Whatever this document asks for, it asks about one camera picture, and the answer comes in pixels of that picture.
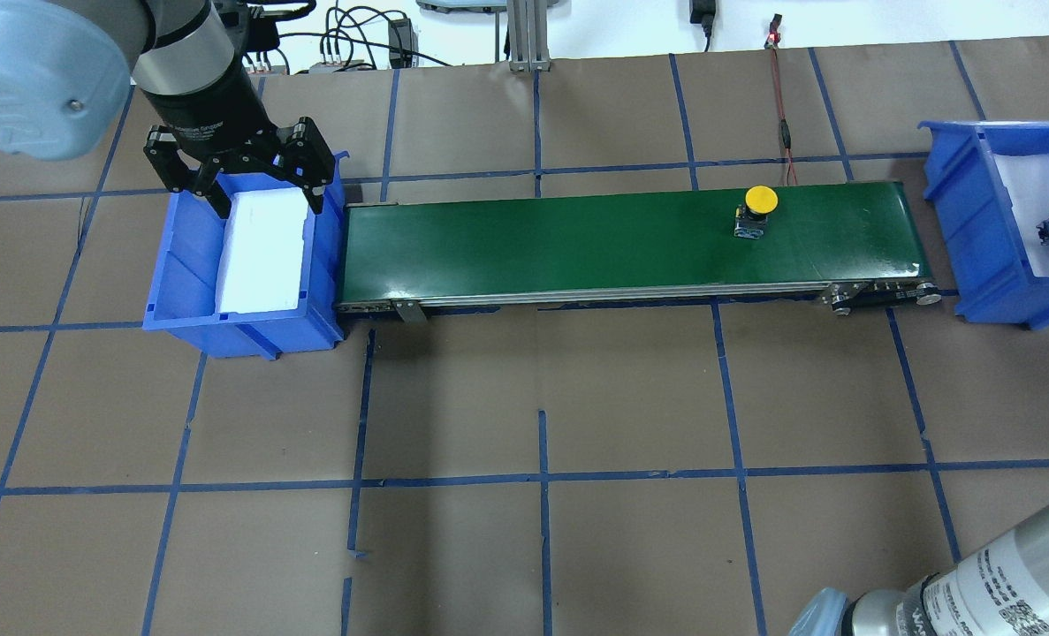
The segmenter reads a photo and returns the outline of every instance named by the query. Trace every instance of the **qr code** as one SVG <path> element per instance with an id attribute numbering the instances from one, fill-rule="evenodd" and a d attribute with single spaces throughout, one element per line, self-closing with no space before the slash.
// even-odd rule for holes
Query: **qr code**
<path id="1" fill-rule="evenodd" d="M 1039 618 L 1033 609 L 1026 605 L 1026 600 L 1007 606 L 1000 611 L 1000 616 L 1007 624 L 1012 626 L 1018 636 L 1042 636 L 1049 633 L 1049 624 Z"/>

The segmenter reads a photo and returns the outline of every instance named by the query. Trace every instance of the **white background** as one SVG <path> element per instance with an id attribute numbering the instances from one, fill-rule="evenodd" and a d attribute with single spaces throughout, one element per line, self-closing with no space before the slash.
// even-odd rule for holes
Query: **white background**
<path id="1" fill-rule="evenodd" d="M 407 12 L 424 54 L 450 64 L 492 61 L 492 16 L 428 12 L 414 0 L 361 3 Z M 281 31 L 321 31 L 323 9 L 331 4 L 321 0 L 312 16 L 281 23 Z M 355 4 L 340 3 L 342 8 Z M 763 47 L 775 13 L 783 14 L 783 46 L 789 48 L 1049 36 L 1049 0 L 719 0 L 714 51 Z M 501 20 L 501 33 L 505 28 Z M 701 27 L 689 24 L 688 0 L 560 0 L 548 13 L 548 28 L 553 59 L 686 54 L 704 47 Z M 368 40 L 387 42 L 382 21 L 365 31 Z M 294 72 L 319 61 L 317 44 L 315 37 L 284 41 Z M 379 67 L 385 67 L 385 49 L 376 49 L 376 56 Z M 271 59 L 278 57 L 274 52 Z"/>

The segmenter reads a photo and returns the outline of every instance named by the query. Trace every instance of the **yellow lid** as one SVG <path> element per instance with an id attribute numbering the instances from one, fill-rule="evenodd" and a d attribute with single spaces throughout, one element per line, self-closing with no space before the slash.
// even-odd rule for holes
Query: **yellow lid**
<path id="1" fill-rule="evenodd" d="M 753 210 L 756 214 L 767 214 L 775 209 L 779 197 L 775 196 L 775 190 L 768 188 L 768 186 L 755 186 L 748 189 L 748 193 L 744 196 L 744 203 L 748 209 Z"/>

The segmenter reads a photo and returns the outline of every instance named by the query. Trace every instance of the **blue plastic bin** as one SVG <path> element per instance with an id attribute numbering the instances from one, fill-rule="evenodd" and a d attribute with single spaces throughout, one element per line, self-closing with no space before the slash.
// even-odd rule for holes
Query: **blue plastic bin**
<path id="1" fill-rule="evenodd" d="M 1012 202 L 993 155 L 1049 153 L 1049 122 L 923 121 L 933 132 L 924 163 L 957 275 L 957 314 L 969 322 L 1049 325 L 1049 277 L 1030 269 Z M 1049 215 L 1041 215 L 1040 221 Z"/>
<path id="2" fill-rule="evenodd" d="M 284 352 L 331 348 L 343 339 L 335 322 L 338 273 L 343 258 L 343 185 L 338 153 L 334 184 L 323 193 L 323 213 L 308 214 L 295 310 L 217 314 L 214 293 L 226 221 L 192 193 L 172 194 L 143 328 L 164 331 L 213 358 L 260 355 L 275 360 Z M 235 192 L 290 187 L 266 174 L 221 174 L 221 189 Z"/>

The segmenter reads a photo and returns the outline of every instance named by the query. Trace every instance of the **conveyor belt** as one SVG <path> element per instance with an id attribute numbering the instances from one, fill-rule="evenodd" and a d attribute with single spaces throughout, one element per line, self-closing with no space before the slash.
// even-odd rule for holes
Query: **conveyor belt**
<path id="1" fill-rule="evenodd" d="M 339 308 L 795 293 L 930 276 L 897 182 L 776 190 L 754 241 L 732 235 L 745 190 L 354 207 Z"/>

